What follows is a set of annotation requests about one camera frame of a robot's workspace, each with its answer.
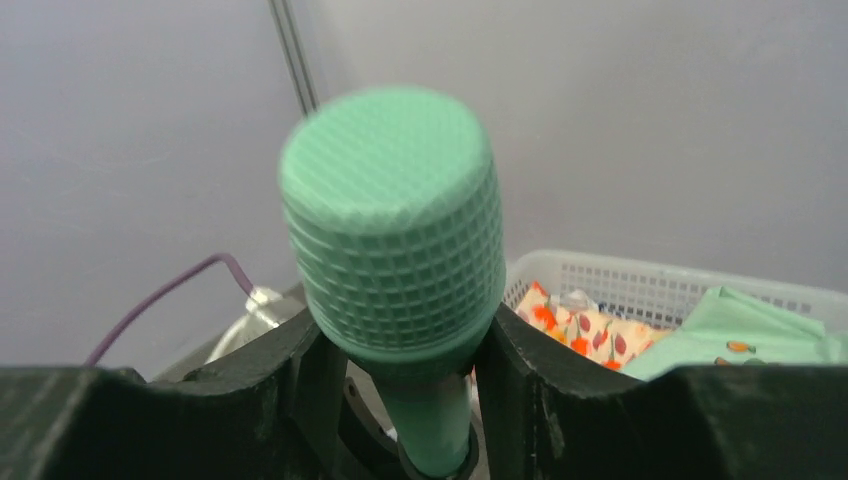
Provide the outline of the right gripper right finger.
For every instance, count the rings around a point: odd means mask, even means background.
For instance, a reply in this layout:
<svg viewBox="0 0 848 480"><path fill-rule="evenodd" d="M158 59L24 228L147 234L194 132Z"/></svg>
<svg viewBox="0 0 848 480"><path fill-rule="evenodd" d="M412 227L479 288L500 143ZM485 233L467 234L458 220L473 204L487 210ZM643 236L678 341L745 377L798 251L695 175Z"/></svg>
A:
<svg viewBox="0 0 848 480"><path fill-rule="evenodd" d="M494 479L843 479L843 367L689 366L642 382L501 306L476 357Z"/></svg>

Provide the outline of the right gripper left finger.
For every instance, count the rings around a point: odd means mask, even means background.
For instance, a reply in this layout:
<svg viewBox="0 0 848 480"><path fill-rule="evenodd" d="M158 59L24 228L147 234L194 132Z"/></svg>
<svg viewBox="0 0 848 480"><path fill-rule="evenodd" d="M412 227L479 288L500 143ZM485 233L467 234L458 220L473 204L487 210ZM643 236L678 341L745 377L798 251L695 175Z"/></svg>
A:
<svg viewBox="0 0 848 480"><path fill-rule="evenodd" d="M344 355L308 312L178 382L1 372L5 479L326 479Z"/></svg>

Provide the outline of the green microphone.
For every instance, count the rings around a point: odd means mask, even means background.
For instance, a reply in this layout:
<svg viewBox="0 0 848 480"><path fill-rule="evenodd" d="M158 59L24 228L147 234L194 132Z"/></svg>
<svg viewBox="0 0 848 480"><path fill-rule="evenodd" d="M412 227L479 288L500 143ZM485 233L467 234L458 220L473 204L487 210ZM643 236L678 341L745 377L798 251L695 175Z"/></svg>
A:
<svg viewBox="0 0 848 480"><path fill-rule="evenodd" d="M315 322L371 376L407 461L427 477L458 474L468 376L506 280L481 121L423 87L353 93L296 128L278 182Z"/></svg>

